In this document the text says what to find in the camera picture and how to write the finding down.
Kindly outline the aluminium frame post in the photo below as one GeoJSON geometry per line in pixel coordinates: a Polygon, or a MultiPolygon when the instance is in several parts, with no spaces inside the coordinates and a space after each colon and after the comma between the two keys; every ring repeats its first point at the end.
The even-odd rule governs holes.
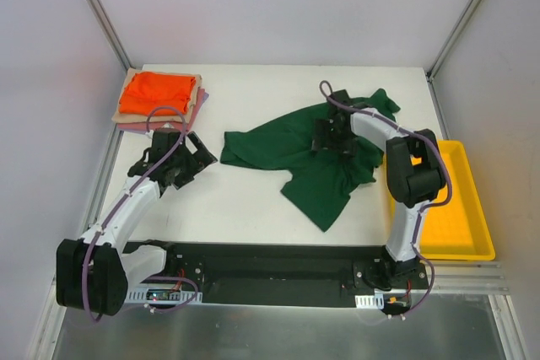
{"type": "Polygon", "coordinates": [[[127,51],[122,44],[121,38],[117,34],[114,24],[112,23],[109,14],[105,10],[105,6],[101,2],[101,0],[86,0],[86,2],[89,4],[99,27],[105,35],[119,63],[121,63],[121,66],[126,71],[129,68],[133,68],[132,61],[128,56],[127,51]]]}
{"type": "Polygon", "coordinates": [[[475,13],[477,12],[482,2],[483,0],[467,0],[464,9],[461,11],[458,19],[452,26],[449,35],[446,37],[434,61],[425,71],[428,83],[432,83],[434,81],[436,75],[441,70],[452,49],[454,48],[458,40],[461,38],[463,32],[468,27],[469,23],[472,21],[475,13]]]}

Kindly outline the folded orange t shirt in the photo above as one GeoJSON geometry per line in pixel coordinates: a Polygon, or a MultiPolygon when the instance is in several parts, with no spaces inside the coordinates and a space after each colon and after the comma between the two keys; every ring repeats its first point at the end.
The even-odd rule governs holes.
{"type": "Polygon", "coordinates": [[[160,106],[170,106],[185,115],[197,96],[198,76],[165,73],[135,73],[124,87],[118,111],[123,115],[148,116],[160,106]]]}

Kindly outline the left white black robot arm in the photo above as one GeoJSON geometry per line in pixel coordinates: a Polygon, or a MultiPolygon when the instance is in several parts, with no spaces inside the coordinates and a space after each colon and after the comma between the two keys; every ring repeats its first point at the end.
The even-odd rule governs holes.
{"type": "Polygon", "coordinates": [[[141,219],[165,192],[179,190],[216,157],[195,132],[158,129],[143,156],[105,213],[77,239],[64,239],[56,251],[56,300],[83,310],[94,323],[117,314],[131,288],[154,278],[185,283],[177,254],[168,242],[150,240],[125,252],[141,219]]]}

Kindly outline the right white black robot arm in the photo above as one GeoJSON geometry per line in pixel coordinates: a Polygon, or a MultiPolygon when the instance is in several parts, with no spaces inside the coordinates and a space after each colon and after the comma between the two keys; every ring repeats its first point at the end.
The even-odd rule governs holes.
{"type": "Polygon", "coordinates": [[[439,192],[450,186],[449,175],[432,131],[412,132],[374,108],[332,108],[328,118],[315,120],[312,149],[352,157],[359,137],[383,151],[386,184],[395,202],[390,236],[381,256],[362,271],[362,280],[369,287],[389,291],[416,272],[425,215],[435,206],[439,192]]]}

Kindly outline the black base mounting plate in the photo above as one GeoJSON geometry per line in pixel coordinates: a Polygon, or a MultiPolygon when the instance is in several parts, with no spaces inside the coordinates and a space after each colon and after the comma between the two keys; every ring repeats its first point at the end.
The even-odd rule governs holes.
{"type": "Polygon", "coordinates": [[[382,293],[410,308],[429,287],[420,259],[395,265],[381,246],[144,243],[166,252],[164,270],[148,279],[152,303],[172,284],[201,304],[352,308],[382,293]]]}

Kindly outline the aluminium front rail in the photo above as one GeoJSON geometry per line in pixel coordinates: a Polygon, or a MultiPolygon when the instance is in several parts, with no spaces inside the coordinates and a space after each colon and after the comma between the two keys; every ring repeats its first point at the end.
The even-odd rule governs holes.
{"type": "MultiPolygon", "coordinates": [[[[425,262],[421,262],[427,271],[429,281],[427,291],[432,293],[496,294],[504,293],[506,290],[502,272],[493,263],[450,263],[429,267],[425,262]]],[[[136,287],[152,287],[152,284],[147,279],[136,287]]],[[[167,284],[165,288],[179,291],[178,287],[172,284],[167,284]]]]}

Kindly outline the dark green t shirt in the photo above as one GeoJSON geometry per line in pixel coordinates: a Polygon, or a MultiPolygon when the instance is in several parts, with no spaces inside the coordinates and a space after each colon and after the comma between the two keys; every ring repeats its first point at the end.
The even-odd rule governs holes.
{"type": "Polygon", "coordinates": [[[221,164],[260,170],[287,170],[292,175],[281,193],[326,232],[359,186],[373,183],[383,152],[363,137],[356,154],[311,149],[314,125],[325,119],[329,105],[312,105],[268,121],[248,132],[226,132],[221,164]]]}

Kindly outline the yellow plastic tray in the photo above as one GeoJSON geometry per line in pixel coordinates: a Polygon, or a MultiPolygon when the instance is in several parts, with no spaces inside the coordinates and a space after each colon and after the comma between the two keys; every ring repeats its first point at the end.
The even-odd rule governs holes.
{"type": "Polygon", "coordinates": [[[495,249],[461,142],[439,140],[452,183],[451,201],[429,209],[419,238],[420,252],[435,261],[493,261],[495,249]]]}

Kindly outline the right aluminium frame post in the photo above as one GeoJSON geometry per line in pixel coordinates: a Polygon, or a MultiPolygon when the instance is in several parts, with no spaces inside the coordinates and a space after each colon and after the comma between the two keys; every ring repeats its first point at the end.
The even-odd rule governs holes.
{"type": "Polygon", "coordinates": [[[428,83],[432,83],[434,81],[436,75],[441,70],[452,49],[454,48],[458,40],[461,38],[463,32],[468,27],[469,23],[472,21],[475,13],[477,12],[482,2],[483,0],[467,0],[464,9],[461,11],[458,19],[452,26],[449,35],[446,37],[434,61],[425,71],[428,83]]]}

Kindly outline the folded beige t shirt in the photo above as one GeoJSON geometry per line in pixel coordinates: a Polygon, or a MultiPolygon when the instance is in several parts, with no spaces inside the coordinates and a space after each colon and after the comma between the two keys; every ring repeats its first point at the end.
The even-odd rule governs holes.
{"type": "Polygon", "coordinates": [[[202,86],[198,74],[161,73],[130,68],[112,120],[117,124],[144,122],[157,107],[151,122],[189,121],[202,86]]]}

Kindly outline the left aluminium frame post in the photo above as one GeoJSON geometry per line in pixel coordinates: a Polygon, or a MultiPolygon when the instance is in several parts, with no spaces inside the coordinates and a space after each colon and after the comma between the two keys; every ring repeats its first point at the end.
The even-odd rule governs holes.
{"type": "Polygon", "coordinates": [[[126,71],[129,68],[133,68],[132,61],[128,56],[127,51],[122,44],[121,38],[117,34],[114,24],[112,23],[109,14],[105,10],[105,6],[101,2],[101,0],[86,0],[86,2],[89,4],[99,27],[105,35],[119,63],[121,63],[121,66],[126,71]]]}

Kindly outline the folded pink t shirt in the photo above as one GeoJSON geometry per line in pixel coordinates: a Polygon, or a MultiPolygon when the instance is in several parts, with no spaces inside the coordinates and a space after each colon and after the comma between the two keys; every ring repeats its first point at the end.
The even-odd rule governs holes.
{"type": "MultiPolygon", "coordinates": [[[[197,91],[197,102],[192,107],[192,113],[189,118],[186,118],[186,129],[189,132],[196,119],[197,115],[200,112],[201,108],[203,107],[203,95],[205,93],[205,89],[200,88],[197,91]]],[[[146,122],[135,122],[135,123],[122,123],[117,125],[118,128],[124,132],[134,132],[134,133],[142,133],[146,134],[151,131],[157,130],[159,128],[170,128],[175,129],[178,131],[181,131],[183,129],[183,124],[181,122],[181,119],[178,116],[174,116],[173,121],[156,121],[156,122],[150,122],[148,125],[146,122]]]]}

